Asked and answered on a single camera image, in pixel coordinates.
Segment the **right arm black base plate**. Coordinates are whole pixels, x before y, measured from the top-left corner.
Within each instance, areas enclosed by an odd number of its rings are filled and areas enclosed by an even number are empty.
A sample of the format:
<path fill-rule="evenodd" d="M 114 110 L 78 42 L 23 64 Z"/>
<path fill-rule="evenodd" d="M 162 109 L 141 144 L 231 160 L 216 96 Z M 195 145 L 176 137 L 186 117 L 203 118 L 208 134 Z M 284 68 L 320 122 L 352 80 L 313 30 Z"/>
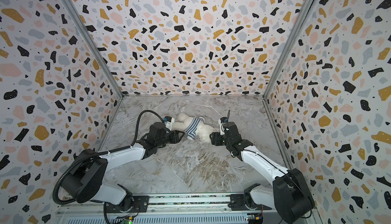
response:
<path fill-rule="evenodd" d="M 233 211 L 271 210 L 268 206 L 258 205 L 250 198 L 249 193 L 231 194 L 228 207 Z"/>

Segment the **blue white striped knit sweater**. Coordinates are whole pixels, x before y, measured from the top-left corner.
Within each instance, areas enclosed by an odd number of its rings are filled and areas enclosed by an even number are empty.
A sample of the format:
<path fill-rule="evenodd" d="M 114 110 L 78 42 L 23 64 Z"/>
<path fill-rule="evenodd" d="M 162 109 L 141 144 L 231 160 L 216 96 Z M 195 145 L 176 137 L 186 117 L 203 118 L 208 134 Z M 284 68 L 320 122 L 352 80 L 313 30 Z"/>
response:
<path fill-rule="evenodd" d="M 188 139 L 194 140 L 194 138 L 197 136 L 197 130 L 200 123 L 204 123 L 205 120 L 202 117 L 196 118 L 194 117 L 190 125 L 186 128 L 185 134 Z"/>

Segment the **white fluffy teddy bear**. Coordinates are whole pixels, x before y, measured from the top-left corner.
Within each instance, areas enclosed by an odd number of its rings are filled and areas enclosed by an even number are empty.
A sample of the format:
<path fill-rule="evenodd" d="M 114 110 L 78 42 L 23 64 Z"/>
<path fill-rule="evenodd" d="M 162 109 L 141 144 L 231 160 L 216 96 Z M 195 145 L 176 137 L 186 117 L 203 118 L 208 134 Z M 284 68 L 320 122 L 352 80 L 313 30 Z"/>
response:
<path fill-rule="evenodd" d="M 194 117 L 188 116 L 187 114 L 179 114 L 173 123 L 172 129 L 178 131 L 185 131 L 186 128 L 190 125 Z M 211 143 L 209 135 L 213 132 L 220 132 L 218 128 L 212 127 L 204 123 L 200 123 L 197 130 L 197 136 L 194 138 L 199 138 L 201 142 Z"/>

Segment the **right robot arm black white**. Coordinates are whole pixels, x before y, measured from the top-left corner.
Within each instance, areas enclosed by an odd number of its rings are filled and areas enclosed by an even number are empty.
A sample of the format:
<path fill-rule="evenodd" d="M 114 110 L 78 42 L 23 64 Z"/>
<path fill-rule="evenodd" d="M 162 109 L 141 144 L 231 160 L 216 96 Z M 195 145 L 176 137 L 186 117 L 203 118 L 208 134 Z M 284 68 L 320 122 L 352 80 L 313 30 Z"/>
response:
<path fill-rule="evenodd" d="M 229 208 L 258 210 L 268 207 L 276 210 L 287 224 L 310 218 L 315 202 L 302 172 L 297 168 L 285 168 L 265 156 L 253 143 L 241 137 L 234 122 L 221 118 L 219 124 L 220 132 L 210 135 L 211 143 L 224 146 L 232 157 L 254 168 L 271 184 L 270 188 L 259 183 L 251 185 L 240 198 L 231 197 Z"/>

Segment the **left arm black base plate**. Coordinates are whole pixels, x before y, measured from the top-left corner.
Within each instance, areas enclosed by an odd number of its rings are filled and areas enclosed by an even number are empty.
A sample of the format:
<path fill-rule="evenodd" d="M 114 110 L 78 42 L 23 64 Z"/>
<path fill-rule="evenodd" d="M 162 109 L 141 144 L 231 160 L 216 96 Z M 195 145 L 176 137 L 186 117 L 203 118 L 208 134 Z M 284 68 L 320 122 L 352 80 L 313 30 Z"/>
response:
<path fill-rule="evenodd" d="M 138 214 L 145 213 L 149 205 L 150 197 L 148 195 L 134 195 L 132 200 L 125 198 L 119 205 L 111 203 L 105 204 L 107 214 Z"/>

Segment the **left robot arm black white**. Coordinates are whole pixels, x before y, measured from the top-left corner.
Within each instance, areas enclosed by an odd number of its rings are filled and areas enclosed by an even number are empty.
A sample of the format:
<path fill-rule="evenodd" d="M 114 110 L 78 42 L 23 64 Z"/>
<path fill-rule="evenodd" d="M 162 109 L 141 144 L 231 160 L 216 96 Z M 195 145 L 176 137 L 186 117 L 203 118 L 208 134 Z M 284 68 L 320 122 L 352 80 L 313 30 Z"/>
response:
<path fill-rule="evenodd" d="M 109 176 L 113 176 L 116 170 L 151 157 L 168 144 L 179 143 L 184 135 L 182 131 L 173 130 L 168 123 L 155 122 L 133 145 L 104 152 L 84 150 L 59 178 L 53 200 L 60 205 L 89 201 L 129 204 L 132 200 L 130 190 L 114 184 Z"/>

